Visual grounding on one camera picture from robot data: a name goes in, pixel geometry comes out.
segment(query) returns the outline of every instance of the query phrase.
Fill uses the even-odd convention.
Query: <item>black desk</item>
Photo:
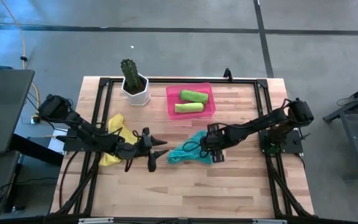
[[[14,134],[33,77],[33,70],[0,70],[0,187],[12,182],[20,153],[62,164],[61,154]]]

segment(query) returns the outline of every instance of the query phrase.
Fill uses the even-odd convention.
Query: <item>yellow cable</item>
[[[8,13],[11,15],[13,21],[15,22],[15,25],[17,26],[17,28],[19,29],[20,32],[20,37],[22,39],[22,46],[23,46],[23,57],[25,57],[25,40],[24,40],[24,35],[22,32],[22,29],[20,27],[20,24],[16,21],[15,17],[13,16],[12,12],[9,10],[9,8],[7,7],[7,5],[5,4],[4,0],[1,0],[2,4],[5,6],[6,10],[8,11]],[[27,62],[22,60],[22,68],[23,70],[27,68]],[[34,82],[31,83],[32,87],[35,90],[35,97],[37,98],[37,108],[40,107],[40,95],[39,95],[39,91],[37,86],[34,84]],[[33,117],[38,117],[38,111],[35,111],[35,115],[31,116],[31,118]]]

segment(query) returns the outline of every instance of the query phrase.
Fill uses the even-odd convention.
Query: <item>potted cactus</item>
[[[121,70],[124,74],[121,90],[128,96],[131,105],[146,105],[150,100],[149,80],[137,72],[136,64],[131,59],[122,60]]]

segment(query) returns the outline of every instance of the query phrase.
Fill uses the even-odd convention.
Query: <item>cactus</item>
[[[131,59],[124,59],[121,62],[121,70],[124,73],[128,91],[140,92],[144,90],[141,77],[137,74],[136,64]]]

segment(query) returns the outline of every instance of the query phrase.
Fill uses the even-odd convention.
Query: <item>white cable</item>
[[[15,17],[13,16],[12,12],[9,10],[9,8],[7,7],[7,5],[5,4],[4,0],[1,0],[2,4],[5,6],[6,10],[8,11],[8,13],[11,15],[13,21],[15,22],[15,25],[17,26],[19,32],[20,32],[20,37],[22,39],[22,46],[23,46],[23,57],[26,58],[25,56],[25,40],[24,40],[24,35],[22,32],[22,29],[20,27],[20,24],[17,22],[17,20],[15,19]],[[25,60],[22,59],[22,68],[23,70],[27,68],[27,62]],[[35,97],[37,98],[37,108],[40,107],[40,95],[38,92],[38,88],[37,86],[34,84],[34,82],[31,83],[31,85],[33,86],[34,90],[35,90]]]

